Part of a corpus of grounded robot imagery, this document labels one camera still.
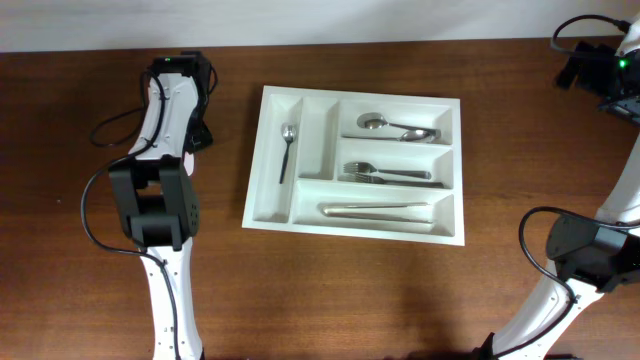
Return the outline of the small teaspoon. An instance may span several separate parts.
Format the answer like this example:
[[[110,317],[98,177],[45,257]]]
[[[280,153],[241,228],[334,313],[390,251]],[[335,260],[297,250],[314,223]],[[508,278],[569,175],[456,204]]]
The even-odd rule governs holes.
[[[279,183],[282,184],[284,182],[284,178],[286,175],[286,169],[289,161],[289,152],[290,147],[294,143],[297,138],[297,125],[295,123],[285,123],[281,128],[281,135],[283,140],[285,141],[285,151],[282,158],[281,171],[279,176]]]

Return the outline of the large spoon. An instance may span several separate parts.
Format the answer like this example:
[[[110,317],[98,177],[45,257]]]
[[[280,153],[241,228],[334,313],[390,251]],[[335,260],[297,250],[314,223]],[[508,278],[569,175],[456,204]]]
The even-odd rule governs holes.
[[[357,120],[356,124],[359,128],[375,130],[383,127],[395,127],[399,129],[403,129],[405,132],[408,130],[427,130],[432,128],[419,128],[408,125],[401,125],[396,123],[389,122],[381,113],[378,112],[369,112],[361,114]]]
[[[398,142],[426,142],[430,143],[441,136],[441,131],[437,129],[427,130],[408,130],[398,137],[365,137],[343,135],[347,139],[363,139],[363,140],[381,140],[381,141],[398,141]]]

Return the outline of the metal fork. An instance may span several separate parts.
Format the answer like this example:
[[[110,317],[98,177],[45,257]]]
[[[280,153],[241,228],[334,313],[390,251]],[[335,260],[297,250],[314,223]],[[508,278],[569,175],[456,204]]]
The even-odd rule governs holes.
[[[375,184],[375,185],[397,185],[419,188],[435,188],[445,189],[446,186],[442,182],[425,182],[425,181],[403,181],[403,180],[387,180],[382,177],[365,175],[365,174],[346,174],[339,177],[341,181]]]
[[[419,179],[430,180],[432,175],[429,171],[415,171],[415,170],[389,170],[389,169],[379,169],[374,165],[368,162],[348,162],[343,165],[343,171],[349,174],[355,173],[364,173],[364,174],[372,174],[372,173],[382,173],[382,174],[391,174],[391,175],[399,175],[406,177],[413,177]]]

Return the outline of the metal tongs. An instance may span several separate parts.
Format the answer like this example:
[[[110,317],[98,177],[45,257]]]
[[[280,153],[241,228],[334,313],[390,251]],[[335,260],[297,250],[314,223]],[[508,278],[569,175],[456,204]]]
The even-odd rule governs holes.
[[[433,224],[432,206],[426,202],[408,203],[321,203],[325,217],[372,221]]]

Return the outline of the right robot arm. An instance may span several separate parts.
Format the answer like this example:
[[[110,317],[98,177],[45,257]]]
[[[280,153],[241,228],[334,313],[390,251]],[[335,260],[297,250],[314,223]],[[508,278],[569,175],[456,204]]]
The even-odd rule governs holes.
[[[567,56],[557,87],[582,88],[598,97],[599,110],[633,125],[639,123],[639,21],[601,16],[624,37],[617,48],[581,41],[553,50]],[[639,149],[632,148],[612,192],[595,217],[551,206],[529,210],[518,227],[521,250],[529,261],[525,228],[538,213],[556,220],[546,240],[546,264],[534,263],[541,278],[518,313],[470,353],[472,359],[547,359],[555,342],[589,305],[620,285],[639,280]]]

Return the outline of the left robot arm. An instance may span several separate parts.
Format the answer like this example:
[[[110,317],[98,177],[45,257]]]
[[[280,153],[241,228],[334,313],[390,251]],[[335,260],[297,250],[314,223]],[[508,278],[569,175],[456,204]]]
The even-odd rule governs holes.
[[[149,70],[140,133],[109,178],[123,232],[144,255],[154,358],[201,359],[190,275],[200,207],[190,176],[194,153],[212,143],[203,117],[215,71],[199,51],[159,57]]]

